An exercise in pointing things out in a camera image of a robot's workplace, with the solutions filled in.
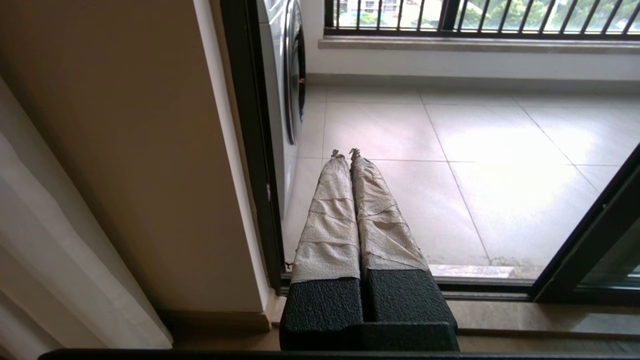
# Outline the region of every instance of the marble sill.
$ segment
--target marble sill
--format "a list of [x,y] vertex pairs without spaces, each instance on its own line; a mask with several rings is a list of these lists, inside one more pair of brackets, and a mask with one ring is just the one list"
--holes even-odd
[[538,54],[640,54],[640,42],[325,36],[319,49],[473,51]]
[[[275,326],[280,324],[286,300],[278,299],[271,317]],[[640,339],[638,307],[465,300],[447,303],[458,322],[458,335]]]

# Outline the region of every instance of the beige wall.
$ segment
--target beige wall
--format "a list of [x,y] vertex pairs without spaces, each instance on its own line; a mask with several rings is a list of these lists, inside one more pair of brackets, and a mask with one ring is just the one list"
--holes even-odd
[[264,310],[191,1],[0,1],[0,74],[156,308]]

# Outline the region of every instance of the paper wrapping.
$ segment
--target paper wrapping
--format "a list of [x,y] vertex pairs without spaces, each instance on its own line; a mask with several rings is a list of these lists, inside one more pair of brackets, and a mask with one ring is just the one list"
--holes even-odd
[[351,171],[360,233],[362,273],[373,270],[429,271],[382,174],[353,149]]
[[291,283],[360,278],[360,246],[349,165],[344,155],[324,164],[294,260]]

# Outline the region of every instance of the white wall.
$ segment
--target white wall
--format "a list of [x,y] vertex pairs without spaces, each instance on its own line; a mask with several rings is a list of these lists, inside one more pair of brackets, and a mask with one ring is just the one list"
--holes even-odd
[[640,55],[318,49],[324,1],[300,2],[311,74],[640,80]]

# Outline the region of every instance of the washing machine door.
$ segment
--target washing machine door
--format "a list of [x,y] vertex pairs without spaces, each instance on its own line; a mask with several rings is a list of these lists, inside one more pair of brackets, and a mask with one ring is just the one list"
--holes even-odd
[[305,107],[305,37],[298,0],[288,0],[284,31],[284,103],[287,137],[298,143]]

